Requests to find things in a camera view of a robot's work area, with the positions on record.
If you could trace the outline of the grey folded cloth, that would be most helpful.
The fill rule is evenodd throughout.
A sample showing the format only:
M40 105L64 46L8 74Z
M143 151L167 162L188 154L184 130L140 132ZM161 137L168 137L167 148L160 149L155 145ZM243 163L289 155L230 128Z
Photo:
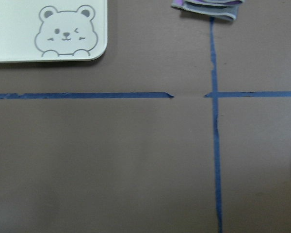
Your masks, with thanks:
M171 6L174 8L178 8L181 10L185 10L188 12L198 13L207 15L210 17L226 20L226 21L235 21L237 19L238 10L240 5L236 6L205 6L205 5L197 5L192 3L184 3L183 6L176 5L173 2L171 3Z

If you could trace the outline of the purple folded cloth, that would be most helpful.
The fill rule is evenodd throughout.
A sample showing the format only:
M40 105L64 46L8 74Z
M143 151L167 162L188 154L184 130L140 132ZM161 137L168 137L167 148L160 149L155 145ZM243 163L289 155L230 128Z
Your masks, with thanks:
M183 6L184 3L192 3L205 6L236 6L244 3L244 0L174 0L174 4Z

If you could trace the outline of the cream bear serving tray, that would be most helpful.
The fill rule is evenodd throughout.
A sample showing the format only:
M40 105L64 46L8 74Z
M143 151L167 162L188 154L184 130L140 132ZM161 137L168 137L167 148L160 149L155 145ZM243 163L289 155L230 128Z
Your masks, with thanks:
M106 0L0 0L0 63L90 61L107 41Z

